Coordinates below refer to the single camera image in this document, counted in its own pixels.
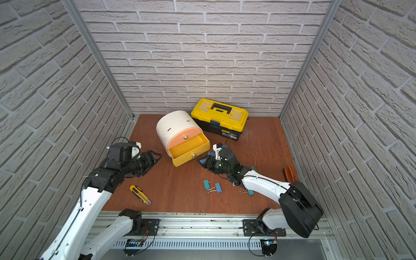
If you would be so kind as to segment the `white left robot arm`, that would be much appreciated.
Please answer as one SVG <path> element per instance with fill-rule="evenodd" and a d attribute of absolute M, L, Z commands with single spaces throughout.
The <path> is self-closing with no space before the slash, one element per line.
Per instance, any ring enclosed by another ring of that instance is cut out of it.
<path fill-rule="evenodd" d="M 99 260 L 123 236 L 142 235 L 144 240 L 158 225 L 146 225 L 142 213 L 121 211 L 116 220 L 90 243 L 85 243 L 97 216 L 126 178 L 142 177 L 162 158 L 160 153 L 141 151 L 141 144 L 129 141 L 108 147 L 108 156 L 84 180 L 80 198 L 62 230 L 42 260 Z"/>

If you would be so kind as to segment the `yellow drawer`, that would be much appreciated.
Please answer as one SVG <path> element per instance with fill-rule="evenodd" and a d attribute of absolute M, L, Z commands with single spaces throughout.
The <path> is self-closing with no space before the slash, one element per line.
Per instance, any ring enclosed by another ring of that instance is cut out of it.
<path fill-rule="evenodd" d="M 202 155 L 210 149 L 210 141 L 203 133 L 185 140 L 184 142 L 169 148 L 175 167 L 179 167 L 186 162 Z"/>

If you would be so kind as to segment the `orange top drawer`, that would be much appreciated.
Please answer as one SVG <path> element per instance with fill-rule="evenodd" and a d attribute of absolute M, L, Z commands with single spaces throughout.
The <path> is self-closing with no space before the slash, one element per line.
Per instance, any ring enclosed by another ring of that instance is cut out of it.
<path fill-rule="evenodd" d="M 199 127 L 191 127 L 187 128 L 186 130 L 179 131 L 178 133 L 174 134 L 173 137 L 169 139 L 167 143 L 167 149 L 171 149 L 185 141 L 190 140 L 191 138 L 197 136 L 198 134 L 203 133 L 202 129 Z"/>

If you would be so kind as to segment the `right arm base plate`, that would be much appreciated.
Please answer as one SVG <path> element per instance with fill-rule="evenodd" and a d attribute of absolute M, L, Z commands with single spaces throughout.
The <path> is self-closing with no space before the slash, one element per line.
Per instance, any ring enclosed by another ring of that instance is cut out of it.
<path fill-rule="evenodd" d="M 287 233 L 284 228 L 270 229 L 265 224 L 255 219 L 242 220 L 244 236 L 275 236 L 286 237 Z"/>

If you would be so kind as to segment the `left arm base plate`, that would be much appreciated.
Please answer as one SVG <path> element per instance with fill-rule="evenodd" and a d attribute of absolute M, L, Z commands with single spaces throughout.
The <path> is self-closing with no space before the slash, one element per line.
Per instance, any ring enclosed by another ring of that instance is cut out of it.
<path fill-rule="evenodd" d="M 125 236 L 156 236 L 159 229 L 160 219 L 143 219 L 141 226 L 133 227 L 133 229 L 125 234 Z"/>

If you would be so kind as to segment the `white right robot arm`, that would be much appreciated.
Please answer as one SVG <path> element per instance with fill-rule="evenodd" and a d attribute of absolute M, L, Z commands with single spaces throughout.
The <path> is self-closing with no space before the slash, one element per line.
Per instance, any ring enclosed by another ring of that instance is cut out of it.
<path fill-rule="evenodd" d="M 297 235 L 308 238 L 314 230 L 320 229 L 323 208 L 303 183 L 271 179 L 240 165 L 235 159 L 217 160 L 211 152 L 198 161 L 204 169 L 225 175 L 233 185 L 259 193 L 280 206 L 279 209 L 266 208 L 258 215 L 254 234 L 267 236 L 277 229 L 290 228 Z"/>

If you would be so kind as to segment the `round white drawer cabinet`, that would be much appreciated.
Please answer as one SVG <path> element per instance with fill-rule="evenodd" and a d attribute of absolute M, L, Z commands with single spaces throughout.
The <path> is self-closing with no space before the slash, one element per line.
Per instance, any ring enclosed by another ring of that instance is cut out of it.
<path fill-rule="evenodd" d="M 162 142 L 167 154 L 171 157 L 168 151 L 167 143 L 174 134 L 179 131 L 186 130 L 191 127 L 199 127 L 191 116 L 183 110 L 177 110 L 163 116 L 157 123 L 156 132 L 160 141 Z"/>

